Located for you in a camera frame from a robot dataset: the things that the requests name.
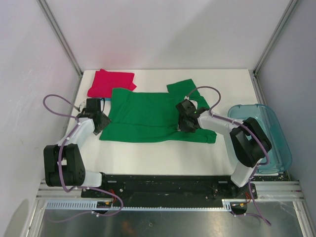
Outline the green t shirt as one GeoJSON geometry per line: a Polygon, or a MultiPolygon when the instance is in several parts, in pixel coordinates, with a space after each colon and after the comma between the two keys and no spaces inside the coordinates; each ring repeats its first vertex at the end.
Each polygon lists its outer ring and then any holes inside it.
{"type": "Polygon", "coordinates": [[[192,79],[167,85],[167,92],[132,92],[115,88],[112,92],[110,124],[100,135],[101,141],[155,143],[168,140],[214,144],[217,134],[198,129],[194,133],[178,130],[176,105],[186,95],[206,107],[205,98],[196,90],[192,79]]]}

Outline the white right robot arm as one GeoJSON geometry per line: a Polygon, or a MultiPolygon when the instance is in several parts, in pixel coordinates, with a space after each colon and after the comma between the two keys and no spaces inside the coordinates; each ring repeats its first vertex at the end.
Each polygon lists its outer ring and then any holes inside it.
{"type": "Polygon", "coordinates": [[[255,174],[258,166],[269,162],[268,152],[272,144],[259,125],[249,117],[246,120],[220,116],[207,108],[196,109],[194,105],[177,105],[180,131],[194,133],[197,130],[211,130],[223,135],[228,157],[234,161],[228,193],[239,198],[245,193],[245,185],[255,174]]]}

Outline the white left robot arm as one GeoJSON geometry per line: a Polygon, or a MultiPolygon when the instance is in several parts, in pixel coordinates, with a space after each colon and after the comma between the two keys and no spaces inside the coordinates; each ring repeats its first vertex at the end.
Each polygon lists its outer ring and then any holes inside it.
{"type": "Polygon", "coordinates": [[[100,172],[86,170],[80,150],[87,138],[98,135],[111,120],[102,112],[80,113],[76,124],[57,144],[43,150],[45,181],[50,187],[85,186],[102,198],[109,185],[102,181],[100,172]]]}

